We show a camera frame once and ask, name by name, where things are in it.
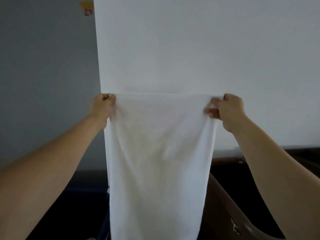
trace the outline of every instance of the left hand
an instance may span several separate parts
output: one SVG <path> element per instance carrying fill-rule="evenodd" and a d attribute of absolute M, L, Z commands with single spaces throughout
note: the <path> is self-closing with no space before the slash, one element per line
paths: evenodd
<path fill-rule="evenodd" d="M 115 101 L 115 95 L 110 95 L 109 93 L 101 93 L 94 98 L 89 117 L 94 117 L 98 120 L 100 130 L 106 128 L 107 119 L 112 113 L 112 105 L 115 103 Z"/>

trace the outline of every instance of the hand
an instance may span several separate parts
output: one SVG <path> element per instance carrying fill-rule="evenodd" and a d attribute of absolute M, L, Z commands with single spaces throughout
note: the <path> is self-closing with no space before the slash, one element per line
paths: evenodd
<path fill-rule="evenodd" d="M 231 133 L 241 126 L 244 120 L 248 119 L 243 101 L 236 95 L 226 93 L 223 100 L 212 98 L 211 104 L 215 108 L 206 108 L 204 112 L 210 118 L 222 120 L 223 127 Z"/>
<path fill-rule="evenodd" d="M 112 112 L 112 105 L 115 103 L 114 94 L 101 93 L 92 102 L 89 117 L 94 117 L 99 123 L 99 129 L 103 130 L 107 126 L 107 119 Z"/>

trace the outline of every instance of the left arm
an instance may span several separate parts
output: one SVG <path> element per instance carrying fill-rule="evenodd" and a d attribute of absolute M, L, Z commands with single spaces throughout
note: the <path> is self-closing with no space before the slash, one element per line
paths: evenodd
<path fill-rule="evenodd" d="M 91 141 L 107 125 L 115 96 L 100 94 L 90 114 L 0 174 L 0 239 L 26 239 L 64 190 Z"/>

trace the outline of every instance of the white towel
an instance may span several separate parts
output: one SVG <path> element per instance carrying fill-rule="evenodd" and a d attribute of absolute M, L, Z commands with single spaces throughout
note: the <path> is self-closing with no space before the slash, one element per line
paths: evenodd
<path fill-rule="evenodd" d="M 111 122 L 113 240 L 198 236 L 216 120 L 206 95 L 116 95 Z"/>

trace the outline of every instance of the right hand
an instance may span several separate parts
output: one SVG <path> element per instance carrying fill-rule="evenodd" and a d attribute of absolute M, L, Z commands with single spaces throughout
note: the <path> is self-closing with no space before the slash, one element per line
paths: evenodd
<path fill-rule="evenodd" d="M 206 108 L 204 112 L 210 118 L 222 120 L 223 127 L 231 133 L 234 133 L 242 125 L 242 122 L 248 119 L 243 101 L 236 95 L 226 93 L 223 96 L 223 100 L 212 98 L 211 104 L 215 108 Z"/>

